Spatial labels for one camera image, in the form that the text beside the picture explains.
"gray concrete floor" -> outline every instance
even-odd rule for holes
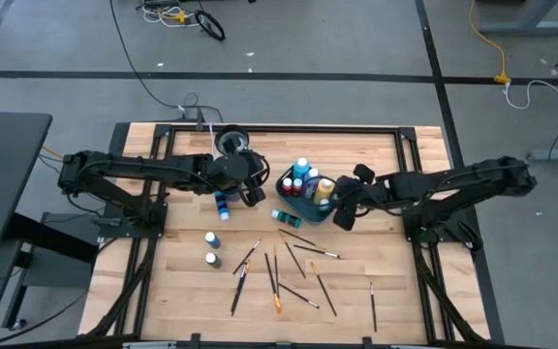
[[[537,1],[527,1],[526,6]],[[228,39],[223,43],[197,29],[146,23],[134,10],[136,0],[114,3],[140,71],[431,74],[413,1],[358,0],[348,7],[338,0],[205,2],[206,10],[226,29]],[[445,76],[491,77],[499,71],[499,57],[470,32],[469,4],[425,0],[442,71]],[[195,9],[197,4],[186,7]],[[479,10],[480,19],[519,16],[524,11],[491,4]],[[558,6],[549,17],[558,19]],[[558,37],[496,41],[508,53],[512,77],[554,74]],[[255,54],[250,57],[247,52]],[[0,27],[0,70],[128,72],[129,67],[107,0],[15,0]],[[171,103],[196,92],[202,104],[219,108],[228,122],[443,126],[434,85],[427,83],[151,80],[147,84]],[[447,86],[466,163],[503,154],[524,158],[533,148],[548,147],[558,131],[558,95],[552,90],[534,88],[533,107],[516,111],[506,104],[501,89]],[[511,93],[517,104],[525,103],[525,87],[514,86]],[[52,114],[46,145],[65,153],[107,150],[119,121],[179,117],[179,112],[152,101],[138,81],[127,79],[0,79],[0,111]],[[558,348],[558,164],[535,165],[532,174],[540,185],[530,197],[493,199],[478,205],[478,215],[507,343]],[[75,212],[59,194],[55,180],[55,173],[37,164],[19,212],[34,218],[43,211]],[[80,203],[100,206],[91,200]],[[35,323],[79,292],[30,289],[21,315]],[[17,341],[71,337],[81,311],[82,303]]]

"wooden table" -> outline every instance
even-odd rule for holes
[[[147,157],[154,127],[153,123],[131,124],[124,155]],[[448,169],[441,129],[415,129],[424,171]],[[290,227],[270,217],[275,208],[291,212],[275,192],[274,182],[298,157],[307,157],[330,177],[350,175],[358,163],[371,167],[377,175],[397,172],[392,137],[306,133],[250,136],[252,148],[270,163],[270,178],[264,186],[266,200],[255,207],[230,204],[232,219],[222,222],[212,196],[170,190],[169,217],[154,260],[142,339],[188,340],[191,333],[201,333],[203,341],[361,343],[364,336],[371,336],[374,343],[425,343],[413,252],[400,218],[373,211],[359,218],[351,232],[342,231],[331,219],[319,226],[303,224],[297,230],[299,235],[342,256],[335,260],[293,248],[305,267],[304,279],[278,232],[279,228]],[[173,153],[207,153],[210,144],[208,133],[178,132]],[[131,193],[139,193],[142,187],[136,180],[120,179],[117,183]],[[223,261],[219,270],[204,261],[204,255],[212,251],[203,238],[208,231],[215,232],[222,242],[216,251]],[[230,307],[238,281],[232,271],[258,238],[263,241],[251,257],[249,275],[232,317]],[[299,243],[291,237],[285,239]],[[93,328],[119,295],[130,244],[129,239],[121,238],[99,256],[79,333]],[[320,309],[283,291],[284,311],[275,313],[264,261],[264,252],[272,256],[274,245],[278,249],[280,282],[320,304]],[[477,333],[489,337],[471,255],[458,243],[441,243],[439,250],[450,299]],[[311,261],[320,270],[337,317],[311,270]],[[377,333],[372,325],[370,281],[376,290]],[[442,338],[439,307],[431,293],[430,299],[437,335]],[[135,302],[131,301],[129,309],[135,309]],[[128,331],[132,313],[129,311]]]

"yellow paint bottle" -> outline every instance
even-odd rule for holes
[[[335,185],[330,180],[320,179],[318,189],[316,189],[316,194],[314,195],[314,204],[319,205],[322,199],[330,199],[334,187]]]

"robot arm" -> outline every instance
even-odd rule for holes
[[[164,183],[195,194],[239,194],[247,206],[265,199],[262,185],[270,168],[264,157],[248,148],[248,135],[242,128],[225,127],[215,139],[222,156],[211,154],[176,155],[163,160],[144,159],[83,151],[66,155],[58,186],[67,196],[92,194],[121,209],[123,217],[135,225],[157,226],[164,215],[162,203],[146,196],[131,195],[108,180],[128,178]]]
[[[419,228],[428,229],[454,212],[494,196],[525,196],[537,184],[528,166],[511,157],[434,174],[404,172],[377,177],[366,166],[357,165],[354,174],[357,178],[341,176],[335,188],[338,204],[333,222],[347,231],[355,224],[358,207],[409,217]],[[450,190],[456,192],[443,200],[431,199]],[[393,208],[403,208],[402,214],[390,212]]]

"paintbrush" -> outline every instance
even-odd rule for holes
[[[376,323],[376,302],[374,301],[374,285],[369,283],[369,294],[372,297],[372,316],[374,317],[374,332],[378,331],[378,324]]]
[[[236,312],[236,306],[238,305],[238,300],[240,299],[240,293],[242,293],[242,287],[244,286],[244,280],[247,278],[247,271],[249,271],[249,261],[242,266],[242,273],[238,279],[238,287],[236,288],[236,294],[233,296],[232,302],[232,316]]]
[[[240,266],[242,266],[242,265],[245,263],[245,261],[247,260],[247,258],[249,258],[249,256],[251,256],[251,254],[252,254],[253,251],[256,249],[256,247],[258,247],[258,245],[260,244],[260,242],[262,242],[262,239],[261,239],[261,238],[258,240],[258,242],[256,242],[256,244],[253,245],[253,247],[251,247],[251,249],[249,250],[249,253],[247,253],[247,255],[244,256],[244,258],[242,259],[242,262],[240,262],[240,263],[238,264],[238,266],[236,267],[236,269],[233,270],[232,275],[234,275],[234,274],[238,271],[238,268],[240,268]]]
[[[277,314],[281,314],[281,302],[279,302],[279,296],[277,296],[277,288],[275,287],[275,280],[272,279],[272,271],[270,270],[270,262],[268,261],[268,254],[264,253],[266,258],[266,266],[268,267],[268,276],[270,276],[270,286],[272,286],[272,295],[275,298],[275,310]]]
[[[335,253],[321,251],[321,250],[317,250],[317,249],[314,249],[314,248],[309,248],[309,247],[305,247],[305,246],[301,246],[301,245],[297,245],[297,244],[294,244],[293,246],[296,247],[296,248],[307,250],[307,251],[316,252],[316,253],[320,253],[320,254],[325,254],[325,255],[333,257],[333,258],[341,259],[339,257],[339,255],[335,254]]]
[[[288,251],[290,251],[290,255],[292,256],[292,259],[294,259],[294,262],[296,263],[296,266],[298,267],[298,270],[300,270],[300,273],[302,274],[302,277],[307,278],[307,276],[305,276],[305,271],[303,271],[302,268],[300,267],[300,264],[298,263],[298,260],[296,259],[296,256],[295,256],[294,252],[292,252],[292,249],[290,248],[288,243],[285,240],[283,240],[283,243],[285,243],[286,247],[288,247]]]
[[[275,256],[275,285],[277,286],[277,297],[279,297],[279,267],[277,266],[277,245],[272,245],[272,253]]]
[[[333,303],[330,301],[330,297],[328,296],[328,292],[326,291],[325,284],[322,282],[322,279],[320,278],[320,275],[318,274],[318,269],[316,268],[316,265],[313,262],[311,262],[311,269],[314,270],[314,273],[318,277],[318,281],[320,281],[320,286],[322,286],[322,290],[325,292],[326,300],[328,301],[328,304],[330,305],[330,309],[333,311],[333,314],[335,316],[337,316],[337,312],[335,312],[335,307],[333,306]]]
[[[301,241],[303,241],[303,242],[306,242],[306,243],[309,243],[309,244],[312,245],[312,246],[319,247],[318,245],[316,245],[315,243],[311,242],[310,240],[308,240],[308,239],[306,239],[306,238],[301,238],[301,237],[299,237],[298,235],[292,234],[292,233],[290,233],[290,232],[288,232],[288,231],[285,231],[285,230],[283,230],[283,229],[279,229],[279,231],[280,231],[280,232],[283,232],[283,233],[286,233],[287,235],[289,235],[289,236],[291,236],[291,237],[293,237],[293,238],[298,238],[299,240],[301,240]]]
[[[308,302],[308,303],[311,304],[312,306],[315,306],[316,308],[320,308],[319,305],[315,304],[315,303],[312,302],[312,301],[307,300],[307,299],[304,298],[303,296],[299,295],[296,291],[293,291],[293,290],[289,289],[287,286],[285,286],[285,285],[283,285],[283,284],[279,284],[279,286],[285,288],[286,291],[288,291],[288,292],[290,292],[291,294],[293,294],[293,295],[299,297],[300,299],[302,299],[302,300]]]

